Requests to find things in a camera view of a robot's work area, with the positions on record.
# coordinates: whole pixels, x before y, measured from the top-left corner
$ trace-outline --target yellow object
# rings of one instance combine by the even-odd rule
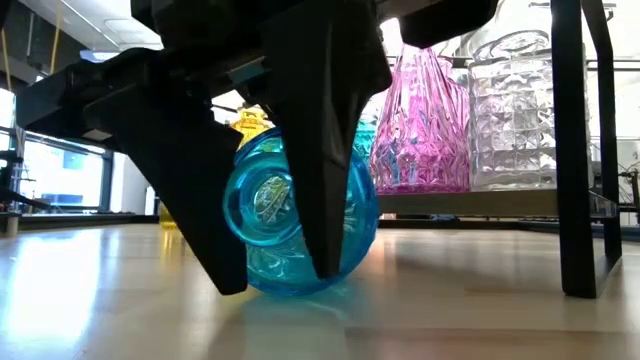
[[[165,229],[178,227],[171,214],[169,214],[169,210],[164,206],[164,203],[160,203],[160,226]]]
[[[244,144],[260,135],[263,131],[269,130],[273,127],[271,122],[265,120],[267,115],[259,108],[254,107],[241,109],[238,113],[240,114],[240,120],[231,124],[231,127],[234,130],[237,130],[244,135],[238,148],[244,146]]]

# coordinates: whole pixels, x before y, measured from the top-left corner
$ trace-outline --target white wall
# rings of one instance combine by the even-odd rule
[[[110,210],[144,215],[149,182],[128,156],[114,154],[111,180]]]

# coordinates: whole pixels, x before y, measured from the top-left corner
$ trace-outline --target shelf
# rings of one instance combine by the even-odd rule
[[[617,215],[615,203],[591,193],[591,216]],[[380,211],[391,214],[452,214],[491,217],[557,217],[557,191],[509,190],[469,193],[380,195]]]

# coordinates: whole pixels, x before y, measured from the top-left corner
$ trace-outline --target pink glass vase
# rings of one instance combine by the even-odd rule
[[[450,72],[433,50],[405,45],[371,152],[379,194],[469,191],[469,94]]]

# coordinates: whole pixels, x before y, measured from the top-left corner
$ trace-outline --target robotic arm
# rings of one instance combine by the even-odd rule
[[[281,130],[313,267],[339,273],[357,121],[391,84],[378,24],[398,16],[428,47],[487,22],[498,0],[132,0],[164,50],[81,61],[18,94],[27,130],[128,154],[222,294],[247,286],[244,244],[221,205],[241,135],[213,119],[232,89]]]

